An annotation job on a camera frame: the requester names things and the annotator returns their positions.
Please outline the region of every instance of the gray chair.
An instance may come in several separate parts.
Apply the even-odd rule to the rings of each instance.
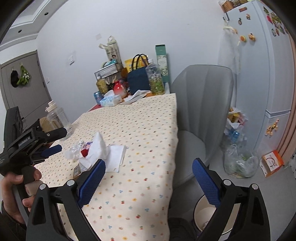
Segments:
[[[173,82],[179,139],[173,189],[194,177],[195,158],[209,165],[222,139],[232,89],[232,71],[216,65],[190,65]]]

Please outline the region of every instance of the refrigerator door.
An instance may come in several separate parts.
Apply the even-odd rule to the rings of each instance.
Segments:
[[[273,12],[270,8],[259,1],[253,3],[261,18],[268,44],[270,86],[266,109],[271,114],[290,110],[294,93],[295,70],[289,34],[284,30],[283,23],[277,23],[278,28],[276,28],[274,23],[269,21]]]
[[[268,100],[269,90],[269,55],[261,20],[253,2],[245,3],[230,10],[229,25],[245,36],[241,42],[241,72],[237,78],[236,107],[248,118],[244,133],[248,138],[247,147],[253,150],[261,131]],[[248,35],[252,33],[256,41]]]
[[[284,134],[286,125],[288,123],[290,113],[285,115],[280,115],[280,116],[274,116],[272,118],[269,118],[268,116],[269,114],[266,113],[266,116],[263,122],[262,131],[259,135],[259,139],[256,145],[257,153],[259,154],[260,157],[278,148],[281,138]],[[266,133],[267,129],[270,126],[274,125],[277,120],[279,120],[277,123],[278,129],[277,130],[274,129],[272,131],[272,135],[267,134]]]

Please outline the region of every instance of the sleeve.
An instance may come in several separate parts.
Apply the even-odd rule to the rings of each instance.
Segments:
[[[26,240],[26,225],[18,223],[10,217],[4,207],[3,201],[1,205],[2,214],[0,214],[0,235],[3,241],[25,241]]]

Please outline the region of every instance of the white wall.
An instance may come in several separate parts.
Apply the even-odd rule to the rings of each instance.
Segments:
[[[156,59],[155,45],[165,44],[171,80],[188,65],[217,64],[222,17],[216,0],[69,0],[36,39],[50,95],[71,122],[92,108],[94,72],[107,61],[98,45],[110,35],[123,61],[139,53]],[[97,41],[97,34],[102,39]]]
[[[0,51],[0,64],[3,64],[15,57],[35,51],[37,49],[36,40],[30,40],[23,43],[16,44],[7,49]],[[0,153],[3,151],[3,135],[4,124],[6,117],[6,108],[3,102],[1,90],[0,90]]]
[[[25,53],[35,51],[36,49],[37,42],[35,39],[13,45],[7,49],[0,51],[0,64],[3,64]]]

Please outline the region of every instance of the bag handle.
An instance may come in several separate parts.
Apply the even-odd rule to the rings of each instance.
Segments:
[[[131,70],[132,70],[132,71],[134,71],[133,65],[134,65],[134,63],[135,63],[135,58],[136,58],[136,57],[138,57],[138,58],[137,58],[137,61],[136,61],[136,69],[138,69],[138,64],[139,64],[139,59],[140,59],[140,57],[142,58],[142,60],[143,60],[143,62],[144,62],[144,64],[145,64],[145,66],[148,66],[148,65],[146,64],[146,62],[144,61],[142,55],[144,55],[144,56],[146,57],[147,61],[148,61],[148,57],[147,57],[145,54],[137,54],[137,55],[133,58],[133,61],[131,62]]]
[[[145,60],[143,59],[142,55],[144,55],[144,56],[146,57],[147,62],[148,62],[148,57],[147,57],[147,55],[141,53],[140,56],[139,56],[138,59],[137,59],[136,68],[138,68],[138,64],[139,64],[140,57],[141,57],[142,61],[144,62],[145,66],[146,66],[146,67],[148,66],[148,65],[146,64]]]

